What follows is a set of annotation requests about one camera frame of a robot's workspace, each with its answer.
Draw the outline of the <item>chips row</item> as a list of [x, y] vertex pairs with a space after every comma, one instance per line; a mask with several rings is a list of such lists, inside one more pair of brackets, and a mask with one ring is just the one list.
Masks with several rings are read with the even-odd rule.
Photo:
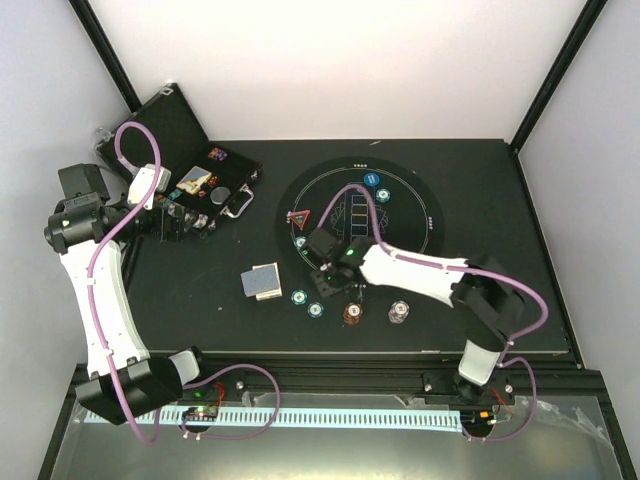
[[208, 222], [208, 216], [204, 214], [199, 214], [198, 218], [194, 221], [191, 227], [194, 229], [202, 229], [207, 225], [207, 222]]

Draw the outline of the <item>single green poker chip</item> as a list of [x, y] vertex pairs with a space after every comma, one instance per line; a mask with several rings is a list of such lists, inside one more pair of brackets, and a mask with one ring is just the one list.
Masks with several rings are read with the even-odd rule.
[[294, 305], [304, 305], [307, 302], [307, 293], [303, 290], [295, 290], [291, 294], [291, 302]]

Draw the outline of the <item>triangular all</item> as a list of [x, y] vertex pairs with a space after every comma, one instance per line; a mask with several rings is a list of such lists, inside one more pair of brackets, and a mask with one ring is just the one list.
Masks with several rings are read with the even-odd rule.
[[310, 215], [311, 211], [309, 209], [292, 211], [288, 213], [287, 219], [293, 226], [303, 231], [306, 227]]

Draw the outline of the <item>blue round button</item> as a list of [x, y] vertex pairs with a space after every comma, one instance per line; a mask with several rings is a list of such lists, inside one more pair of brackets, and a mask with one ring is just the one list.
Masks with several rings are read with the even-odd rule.
[[380, 184], [380, 176], [376, 172], [367, 172], [363, 177], [363, 182], [367, 187], [377, 187]]

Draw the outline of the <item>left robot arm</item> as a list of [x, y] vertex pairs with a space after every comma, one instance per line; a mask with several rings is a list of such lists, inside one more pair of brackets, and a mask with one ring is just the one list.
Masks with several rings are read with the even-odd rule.
[[77, 164], [58, 176], [65, 197], [49, 217], [44, 238], [71, 280], [84, 325], [89, 379], [76, 388], [79, 403], [120, 425], [181, 399], [183, 391], [193, 399], [207, 397], [215, 376], [200, 365], [197, 348], [153, 357], [134, 325], [120, 245], [148, 226], [148, 211], [108, 239], [130, 210], [125, 201], [109, 202], [100, 168]]

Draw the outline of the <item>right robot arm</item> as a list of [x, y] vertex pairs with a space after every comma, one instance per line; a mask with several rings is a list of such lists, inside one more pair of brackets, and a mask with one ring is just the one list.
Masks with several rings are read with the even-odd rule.
[[374, 237], [347, 242], [323, 228], [311, 232], [299, 252], [313, 265], [311, 278], [323, 297], [367, 284], [413, 292], [461, 309], [465, 346], [452, 389], [468, 404], [490, 392], [491, 376], [525, 307], [515, 287], [484, 268], [496, 264], [492, 258], [484, 256], [474, 265], [464, 258], [398, 249]]

